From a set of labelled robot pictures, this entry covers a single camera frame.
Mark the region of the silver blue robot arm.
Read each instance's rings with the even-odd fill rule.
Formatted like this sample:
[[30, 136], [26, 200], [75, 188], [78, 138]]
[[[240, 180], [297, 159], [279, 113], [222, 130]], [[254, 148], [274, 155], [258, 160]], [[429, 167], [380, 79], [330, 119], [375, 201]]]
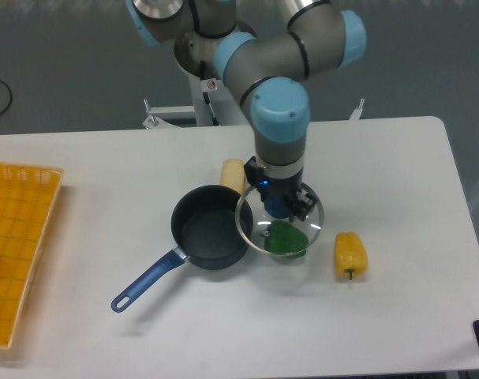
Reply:
[[302, 186], [311, 112], [302, 81], [360, 59], [362, 19], [329, 1], [281, 1], [286, 32], [261, 43], [242, 31], [233, 1], [129, 1], [129, 15], [151, 45], [186, 39], [193, 74], [220, 80], [253, 128], [248, 182], [276, 219], [305, 220], [316, 205]]

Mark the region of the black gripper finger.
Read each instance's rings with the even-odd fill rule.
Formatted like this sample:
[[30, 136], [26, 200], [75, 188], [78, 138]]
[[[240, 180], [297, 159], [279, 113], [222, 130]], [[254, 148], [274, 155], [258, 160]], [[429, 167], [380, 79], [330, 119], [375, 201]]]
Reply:
[[316, 206], [316, 195], [308, 191], [299, 190], [284, 197], [289, 212], [289, 221], [305, 221]]
[[275, 219], [285, 219], [290, 217], [290, 210], [287, 208], [281, 197], [265, 197], [264, 210]]

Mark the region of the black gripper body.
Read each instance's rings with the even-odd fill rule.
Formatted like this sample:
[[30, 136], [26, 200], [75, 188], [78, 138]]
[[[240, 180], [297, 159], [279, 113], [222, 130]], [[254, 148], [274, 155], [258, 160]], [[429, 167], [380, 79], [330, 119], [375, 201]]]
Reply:
[[300, 208], [305, 203], [302, 196], [303, 167], [303, 156], [289, 164], [273, 164], [260, 156], [251, 157], [244, 165], [249, 186], [243, 193], [243, 200], [256, 191], [262, 202], [271, 198], [281, 201], [286, 208]]

